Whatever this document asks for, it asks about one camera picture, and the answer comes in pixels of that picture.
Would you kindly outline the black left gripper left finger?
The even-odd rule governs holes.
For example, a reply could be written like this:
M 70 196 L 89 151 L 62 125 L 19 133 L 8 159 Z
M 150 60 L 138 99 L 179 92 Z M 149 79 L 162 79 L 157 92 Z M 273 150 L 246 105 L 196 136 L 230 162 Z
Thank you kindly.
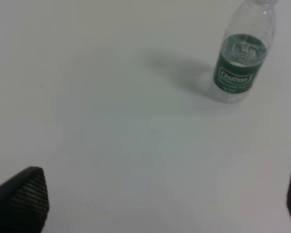
M 49 213 L 41 167 L 30 166 L 0 185 L 0 233 L 40 233 Z

